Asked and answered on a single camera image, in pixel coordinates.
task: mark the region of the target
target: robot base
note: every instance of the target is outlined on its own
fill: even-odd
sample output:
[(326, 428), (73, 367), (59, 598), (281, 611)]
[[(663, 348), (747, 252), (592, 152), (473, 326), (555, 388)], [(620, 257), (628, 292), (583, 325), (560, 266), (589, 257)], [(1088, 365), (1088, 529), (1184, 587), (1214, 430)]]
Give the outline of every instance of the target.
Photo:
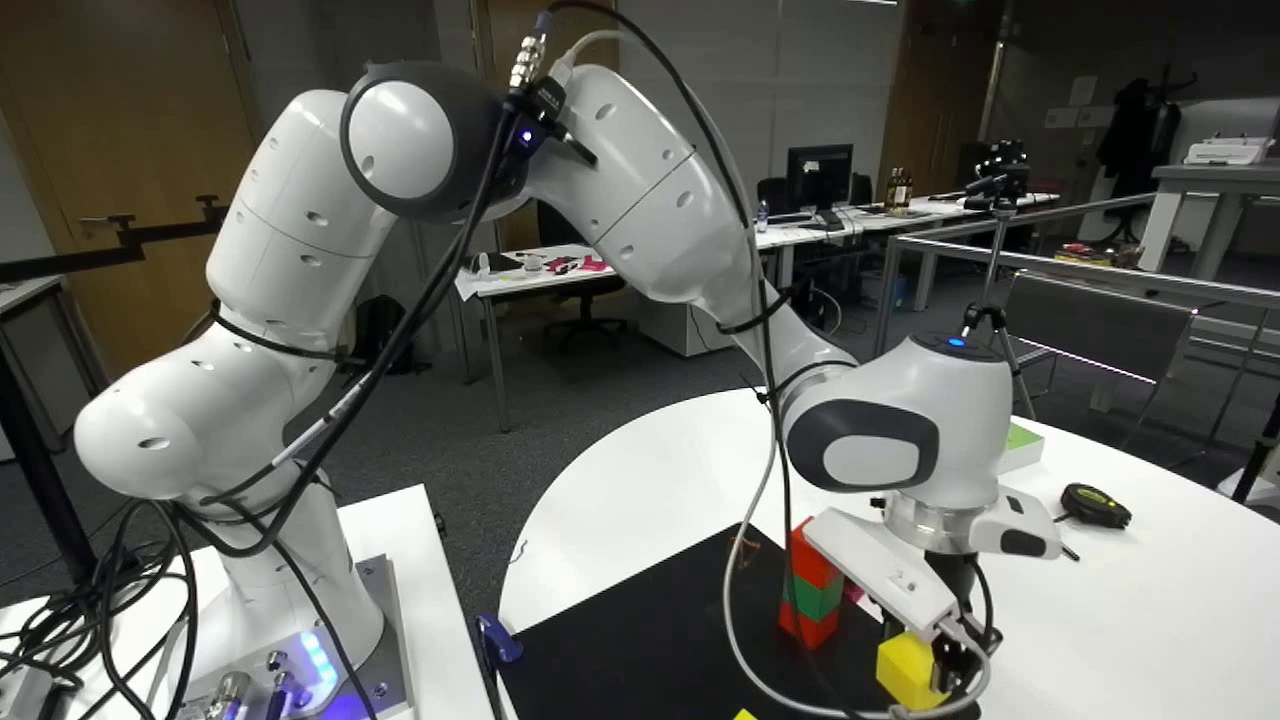
[[(356, 567), (361, 567), (366, 595), (377, 598), (377, 609), (386, 621), (379, 633), (379, 645), (356, 669), (356, 674), (377, 708), (377, 720), (415, 720), (415, 710), (406, 702), (406, 672), (405, 672), (405, 648), (398, 648), (405, 624), (398, 624), (395, 573), (390, 573), (386, 555), (361, 560)], [(290, 633), (281, 645), (267, 645), (234, 664), (222, 664), (221, 672), (197, 674), (187, 687), (187, 702), (178, 708), (178, 720), (290, 720), (290, 714), (302, 714), (295, 708), (307, 702), (307, 691), (316, 683), (283, 680), (283, 674), (290, 674), (283, 664), (295, 664), (295, 655), (302, 655), (302, 659), (313, 659), (313, 669), (321, 669), (321, 683), (324, 683), (324, 669), (340, 672), (340, 659), (337, 659), (333, 645), (324, 639), (324, 624), (313, 621), (313, 628)], [(356, 683), (344, 680), (333, 691), (333, 701), (307, 714), (316, 714), (316, 720), (363, 714)]]

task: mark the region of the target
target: yellow object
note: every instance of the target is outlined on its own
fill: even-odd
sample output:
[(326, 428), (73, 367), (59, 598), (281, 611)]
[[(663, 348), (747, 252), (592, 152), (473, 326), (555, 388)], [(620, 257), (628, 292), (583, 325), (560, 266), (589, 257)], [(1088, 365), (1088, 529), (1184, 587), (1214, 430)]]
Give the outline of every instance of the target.
[(949, 697), (932, 687), (934, 659), (918, 635), (890, 635), (874, 648), (874, 683), (904, 708), (934, 708)]

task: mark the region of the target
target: white round table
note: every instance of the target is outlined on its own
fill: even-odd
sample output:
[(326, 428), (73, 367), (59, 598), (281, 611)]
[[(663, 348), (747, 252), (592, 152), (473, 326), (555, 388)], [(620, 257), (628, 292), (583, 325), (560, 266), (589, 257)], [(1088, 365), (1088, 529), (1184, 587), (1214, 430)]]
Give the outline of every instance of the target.
[[(985, 720), (1274, 720), (1280, 714), (1280, 529), (1184, 477), (1028, 423), (1030, 467), (1003, 484), (1057, 504), (1088, 479), (1130, 507), (1123, 530), (1064, 524), (1085, 555), (985, 567), (995, 590)], [(751, 391), (716, 391), (647, 413), (574, 454), (532, 507), (498, 590), (523, 633), (737, 524), (766, 454), (766, 413)], [(862, 510), (796, 479), (796, 518)], [(778, 471), (756, 510), (778, 544)]]

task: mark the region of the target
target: monitor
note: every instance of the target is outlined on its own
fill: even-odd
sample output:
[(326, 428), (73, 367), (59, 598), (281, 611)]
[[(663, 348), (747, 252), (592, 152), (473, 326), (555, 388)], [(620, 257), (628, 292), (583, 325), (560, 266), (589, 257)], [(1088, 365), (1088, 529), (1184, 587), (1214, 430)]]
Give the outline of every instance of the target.
[(786, 185), (798, 206), (830, 206), (849, 199), (850, 142), (786, 147)]

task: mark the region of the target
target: floor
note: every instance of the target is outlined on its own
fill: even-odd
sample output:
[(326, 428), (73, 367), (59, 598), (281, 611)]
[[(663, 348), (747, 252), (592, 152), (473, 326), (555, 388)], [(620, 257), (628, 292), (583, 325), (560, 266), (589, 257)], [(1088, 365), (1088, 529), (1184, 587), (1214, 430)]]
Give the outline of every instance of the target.
[[(900, 310), (890, 337), (949, 337), (976, 289), (978, 276), (973, 266), (944, 266), (932, 308), (918, 316)], [(640, 337), (625, 337), (620, 348), (578, 345), (555, 353), (545, 348), (538, 326), (545, 316), (510, 316), (502, 325), (506, 413), (517, 428), (495, 430), (487, 381), (460, 385), (450, 353), (430, 372), (390, 375), (326, 464), (340, 499), (363, 499), (405, 484), (428, 489), (467, 615), (495, 609), (523, 517), (574, 452), (653, 408), (737, 388), (751, 375), (737, 353), (677, 358)], [(849, 308), (830, 338), (866, 356), (870, 308)], [(1057, 391), (1039, 399), (1039, 416), (1116, 439), (1121, 423), (1090, 416), (1088, 391), (1079, 391), (1096, 381), (1090, 372), (1060, 367)], [(1240, 467), (1274, 385), (1243, 385), (1214, 443), (1203, 443), (1198, 434), (1221, 413), (1221, 388), (1221, 372), (1184, 367), (1159, 395), (1150, 413), (1159, 423), (1139, 434), (1134, 452), (1198, 484)], [(1121, 413), (1134, 408), (1134, 399), (1130, 388), (1110, 391), (1110, 408)], [(119, 497), (95, 489), (73, 452), (59, 452), (56, 464), (85, 524), (95, 530), (95, 544), (102, 544)], [(64, 587), (56, 547), (12, 464), (0, 467), (0, 489), (0, 605)]]

